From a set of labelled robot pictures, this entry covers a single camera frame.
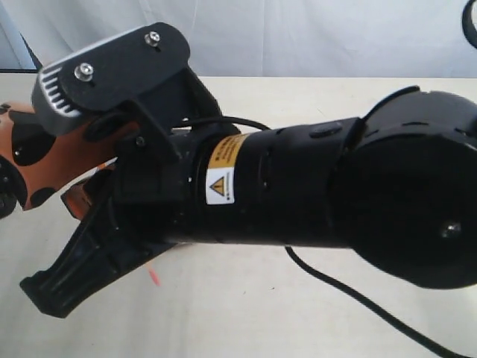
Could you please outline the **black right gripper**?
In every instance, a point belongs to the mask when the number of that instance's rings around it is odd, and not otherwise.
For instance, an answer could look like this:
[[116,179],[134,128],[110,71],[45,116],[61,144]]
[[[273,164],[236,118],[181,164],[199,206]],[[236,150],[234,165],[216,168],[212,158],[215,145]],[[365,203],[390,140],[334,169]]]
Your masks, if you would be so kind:
[[168,138],[180,158],[159,159],[122,107],[91,118],[120,116],[138,130],[115,144],[114,170],[81,175],[63,187],[60,199],[79,224],[54,263],[20,283],[45,315],[67,317],[91,295],[185,240],[202,222],[211,154],[237,129],[224,121],[217,101],[191,69],[146,95],[145,103],[153,115],[173,120]]

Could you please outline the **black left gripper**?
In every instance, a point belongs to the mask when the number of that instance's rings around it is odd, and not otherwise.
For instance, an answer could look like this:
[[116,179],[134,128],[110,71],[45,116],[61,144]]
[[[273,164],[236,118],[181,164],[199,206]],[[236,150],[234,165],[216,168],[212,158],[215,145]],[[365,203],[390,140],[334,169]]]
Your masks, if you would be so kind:
[[1,218],[39,207],[67,183],[115,156],[115,144],[138,130],[120,116],[87,119],[55,136],[29,104],[1,104]]

